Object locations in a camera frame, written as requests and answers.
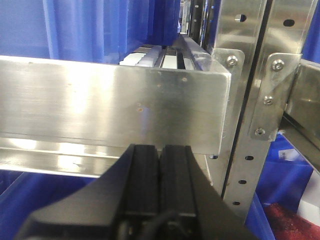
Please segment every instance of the hex socket screw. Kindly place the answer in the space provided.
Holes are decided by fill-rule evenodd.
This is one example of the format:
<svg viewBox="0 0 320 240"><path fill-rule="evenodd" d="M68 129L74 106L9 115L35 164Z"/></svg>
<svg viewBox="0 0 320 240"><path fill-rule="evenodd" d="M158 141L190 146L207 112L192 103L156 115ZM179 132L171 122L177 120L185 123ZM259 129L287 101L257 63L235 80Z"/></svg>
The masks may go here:
<svg viewBox="0 0 320 240"><path fill-rule="evenodd" d="M264 97L264 101L263 101L264 105L270 106L273 103L274 103L274 98L272 96L265 96Z"/></svg>
<svg viewBox="0 0 320 240"><path fill-rule="evenodd" d="M236 66L238 63L238 58L234 55L228 56L228 58L226 59L226 63L229 67Z"/></svg>
<svg viewBox="0 0 320 240"><path fill-rule="evenodd" d="M281 71L282 69L284 69L284 67L285 67L285 62L282 61L281 59L277 59L272 63L272 70L275 72Z"/></svg>
<svg viewBox="0 0 320 240"><path fill-rule="evenodd" d="M258 129L255 130L254 133L257 136L261 136L261 135L264 135L266 133L266 131L263 128L258 128Z"/></svg>

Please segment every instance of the metal frame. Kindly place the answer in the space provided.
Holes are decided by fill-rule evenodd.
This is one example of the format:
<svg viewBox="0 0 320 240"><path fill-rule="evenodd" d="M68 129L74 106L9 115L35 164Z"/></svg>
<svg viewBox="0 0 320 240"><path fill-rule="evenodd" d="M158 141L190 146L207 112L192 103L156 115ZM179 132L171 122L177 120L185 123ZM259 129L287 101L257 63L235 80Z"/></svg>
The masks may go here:
<svg viewBox="0 0 320 240"><path fill-rule="evenodd" d="M264 86L262 83L266 80L264 76L266 76L267 71L274 67L273 63L272 65L268 63L268 59L274 53L294 55L301 53L316 5L316 0L276 0L270 6L269 15L266 15L263 40L261 48L257 52L257 61L254 63L252 84L250 85L243 117L240 119L239 134L231 158L230 171L223 195L226 204L243 220L247 216L270 146L269 139L266 140L263 137L265 134L264 125L256 129L257 135L261 136L262 139L252 138L252 119L261 118L261 121L268 121L269 119L273 120L273 115L279 115L279 111L273 112L268 119L262 119L266 117L265 115L255 115L255 108L259 107L257 102L262 98L262 96L259 98L259 92L264 91L264 89L261 89ZM293 26L284 26L285 20L296 21Z"/></svg>
<svg viewBox="0 0 320 240"><path fill-rule="evenodd" d="M224 128L220 154L218 158L208 159L208 170L212 176L212 184L219 194L223 193L226 172L258 43L266 3L267 0L223 0L220 6L215 6L216 8L220 8L215 43L213 46L208 46L207 50L219 59L222 64L227 64L228 57L233 54L230 53L229 56L221 58L218 49L234 49L244 53L244 63L238 86L230 90L231 102L233 102L232 113L229 117L227 127ZM239 14L245 14L247 20L244 22L236 22L235 17Z"/></svg>
<svg viewBox="0 0 320 240"><path fill-rule="evenodd" d="M3 124L0 129L0 137L2 137L0 138L0 151L4 157L0 160L0 168L98 177L115 162L131 141L157 145L159 149L164 144L170 143L191 145L197 160L201 162L202 170L208 168L207 177L215 190L222 195L226 204L244 220L269 150L270 141L275 139L289 97L286 112L290 116L282 119L281 129L284 130L284 135L294 145L297 145L298 150L305 155L306 159L319 170L320 164L315 160L316 155L312 154L312 157L307 155L308 150L319 149L318 140L316 138L312 141L312 135L309 136L306 133L306 131L313 131L315 135L314 131L317 131L319 126L308 125L308 122L299 119L303 113L299 111L295 114L294 111L299 106L295 102L297 100L295 96L299 96L297 86L306 80L304 75L306 70L311 69L317 74L320 72L319 65L311 66L310 63L302 61L301 68L296 75L301 50L317 0L221 0L217 2L219 2L220 10L215 42L213 45L207 45L208 39L204 40L209 53L187 35L181 35L174 46L177 52L183 53L182 62L186 70L2 57L0 73L5 78L2 79L10 79L10 81L2 84L4 94L1 98L4 103L2 104L4 111L1 114ZM206 33L210 31L210 26L215 26L208 23L212 10L205 12L204 1L193 0L190 13L189 35L200 43L204 22L202 20L204 18L207 20L204 28ZM151 46L145 46L136 51L148 52L150 48ZM169 54L169 50L171 51L167 48L161 52L156 67L162 66L163 58ZM118 91L116 97L108 101L122 102L123 100L127 103L126 106L114 110L110 106L105 108L101 104L104 100L101 102L95 100L95 103L101 104L101 109L104 112L107 111L109 116L118 116L117 119L113 119L114 122L109 122L109 125L112 125L114 129L119 126L130 126L126 128L129 134L121 134L118 131L113 135L112 130L105 131L104 127L107 125L105 122L99 122L101 125L95 126L96 129L92 132L80 129L79 131L85 132L84 136L74 132L70 133L68 128L77 125L77 120L79 120L77 116L71 116L74 121L68 122L59 134L41 135L39 131L31 133L30 126L36 129L39 125L37 122L39 112L47 111L48 114L45 116L47 119L56 118L54 115L56 106L53 102L59 102L61 98L58 93L62 90L57 91L49 84L43 86L32 82L36 80L35 75L38 75L33 71L39 71L39 76L44 79L42 82L46 82L46 78L50 78L50 75L53 74L48 70L52 69L60 69L59 73L54 72L54 77L57 78L60 74L58 77L62 84L67 84L66 88L72 86L68 82L70 79L78 78L77 81L81 79L86 82L84 80L86 73L83 69L87 69L89 75L91 74L87 76L89 79L95 79L92 81L103 78L104 81L101 82L110 84L105 86L107 88L112 86L113 90L120 90L118 84L122 84L121 90L127 89L125 94L123 91L121 94ZM291 92L295 76L297 76L295 88ZM220 80L225 81L225 88L217 90L220 77ZM20 84L20 79L23 79L23 84L27 86L21 87L23 84ZM135 82L130 89L127 87L129 84L126 84L128 79ZM44 102L47 105L44 104L43 109L39 112L35 107L32 114L36 117L30 117L27 124L22 121L15 122L19 117L24 117L26 111L22 109L10 112L9 106L15 101L17 106L23 107L25 99L29 97L28 89L30 88L38 90L39 94L52 88L52 92L57 94L51 97L46 95L39 97L39 99L45 99ZM142 94L141 89L147 89L148 93L143 92ZM179 99L175 98L178 90ZM132 92L144 102L137 101L135 96L132 96ZM157 104L162 104L161 106L157 107L155 101L152 101L154 96L157 97ZM32 103L36 101L37 99L31 99L27 107L33 108ZM174 110L166 107L169 103L175 106ZM188 112L185 106L193 108ZM95 122L96 120L90 117L96 114L99 118L102 114L98 108L94 109L95 111L84 118L86 121ZM151 118L150 110L156 112ZM146 120L140 117L142 113L147 115L146 118L152 119L152 124L148 129L141 127L137 130L135 123L141 119ZM171 121L172 116L178 121ZM59 121L64 122L65 119L62 117ZM43 131L46 128L49 128L48 131L50 131L52 126L43 124L41 127ZM163 135L161 128L165 128L170 134ZM68 142L66 144L69 144L69 147L73 146L75 150L61 150L64 142ZM35 143L37 147L29 149L27 143ZM60 156L64 157L65 163L72 167L59 166Z"/></svg>

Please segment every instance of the round hole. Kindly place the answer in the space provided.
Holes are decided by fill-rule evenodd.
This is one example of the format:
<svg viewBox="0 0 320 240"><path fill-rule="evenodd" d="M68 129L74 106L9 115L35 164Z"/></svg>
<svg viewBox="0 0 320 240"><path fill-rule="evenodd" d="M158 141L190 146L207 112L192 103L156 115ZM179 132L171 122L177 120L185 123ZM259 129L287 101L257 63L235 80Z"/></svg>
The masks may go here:
<svg viewBox="0 0 320 240"><path fill-rule="evenodd" d="M295 25L295 20L292 19L287 19L283 22L283 26L285 27L292 27L293 25Z"/></svg>
<svg viewBox="0 0 320 240"><path fill-rule="evenodd" d="M246 156L244 159L248 160L248 161L252 161L254 159L254 157L253 156Z"/></svg>
<svg viewBox="0 0 320 240"><path fill-rule="evenodd" d="M234 20L237 22L237 23L243 23L245 20L247 20L247 16L244 15L244 14L237 14L234 18Z"/></svg>
<svg viewBox="0 0 320 240"><path fill-rule="evenodd" d="M209 155L209 158L210 159L218 159L218 156L217 155Z"/></svg>

